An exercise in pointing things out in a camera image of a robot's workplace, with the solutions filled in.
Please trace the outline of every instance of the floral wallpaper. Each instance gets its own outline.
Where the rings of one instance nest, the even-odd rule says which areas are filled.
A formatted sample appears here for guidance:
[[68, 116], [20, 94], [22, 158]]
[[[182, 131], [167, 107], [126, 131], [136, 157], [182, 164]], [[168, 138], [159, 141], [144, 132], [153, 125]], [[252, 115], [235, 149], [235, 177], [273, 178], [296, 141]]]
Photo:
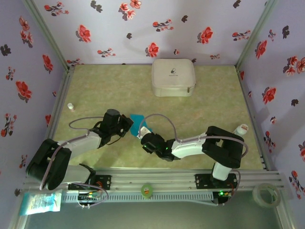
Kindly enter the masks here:
[[[48, 13], [60, 8], [50, 6], [54, 11]], [[0, 21], [0, 227], [9, 228], [26, 166], [51, 121], [64, 68], [22, 1], [3, 1]]]
[[290, 184], [300, 228], [305, 225], [304, 11], [303, 0], [279, 1], [240, 67], [266, 152]]
[[[237, 63], [266, 0], [34, 3], [68, 65], [73, 60], [78, 64], [140, 64], [156, 58], [217, 65]], [[258, 46], [259, 58], [266, 43]]]

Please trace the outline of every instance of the white storage case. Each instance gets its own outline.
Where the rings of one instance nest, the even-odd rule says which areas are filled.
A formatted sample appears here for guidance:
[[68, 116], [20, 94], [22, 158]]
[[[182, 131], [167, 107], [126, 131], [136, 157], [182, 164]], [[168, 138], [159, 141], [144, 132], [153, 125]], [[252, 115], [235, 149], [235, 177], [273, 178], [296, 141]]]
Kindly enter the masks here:
[[190, 96], [196, 77], [188, 59], [157, 59], [152, 63], [152, 91], [159, 97]]

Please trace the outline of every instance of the black bracket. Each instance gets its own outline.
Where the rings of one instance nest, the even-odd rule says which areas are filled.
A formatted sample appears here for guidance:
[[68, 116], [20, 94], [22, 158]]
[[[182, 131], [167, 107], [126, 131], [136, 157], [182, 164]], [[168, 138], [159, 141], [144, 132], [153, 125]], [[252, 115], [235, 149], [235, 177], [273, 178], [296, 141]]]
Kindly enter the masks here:
[[[90, 182], [92, 185], [102, 187], [105, 190], [110, 190], [111, 175], [95, 175], [94, 180]], [[69, 184], [68, 190], [92, 190], [91, 187]]]
[[211, 174], [195, 174], [196, 189], [232, 189], [237, 187], [236, 174], [230, 173], [225, 181], [211, 180]]

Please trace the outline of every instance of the blue cloth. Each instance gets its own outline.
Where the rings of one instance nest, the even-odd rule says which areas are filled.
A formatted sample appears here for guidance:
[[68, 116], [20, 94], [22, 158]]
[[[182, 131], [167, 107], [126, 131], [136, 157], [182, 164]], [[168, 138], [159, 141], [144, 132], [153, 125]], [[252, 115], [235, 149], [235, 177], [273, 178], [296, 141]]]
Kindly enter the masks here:
[[[141, 114], [131, 114], [130, 115], [131, 120], [133, 120], [133, 125], [130, 128], [130, 132], [133, 136], [137, 136], [139, 133], [139, 127], [140, 124], [142, 122], [142, 120], [144, 119], [144, 115]], [[143, 122], [143, 126], [145, 126], [146, 128], [148, 128], [147, 123]]]

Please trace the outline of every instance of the clear tape roll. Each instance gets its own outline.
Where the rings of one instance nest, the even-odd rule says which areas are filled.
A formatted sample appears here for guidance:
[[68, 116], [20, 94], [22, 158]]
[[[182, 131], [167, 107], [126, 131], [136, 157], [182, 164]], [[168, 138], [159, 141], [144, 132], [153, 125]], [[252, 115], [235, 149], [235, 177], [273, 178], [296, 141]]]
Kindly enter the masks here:
[[[271, 203], [266, 202], [262, 196], [261, 191], [266, 190], [271, 195]], [[252, 191], [252, 196], [254, 201], [261, 207], [264, 208], [274, 208], [278, 206], [281, 202], [281, 194], [280, 191], [276, 188], [276, 186], [268, 183], [262, 183], [254, 187]]]

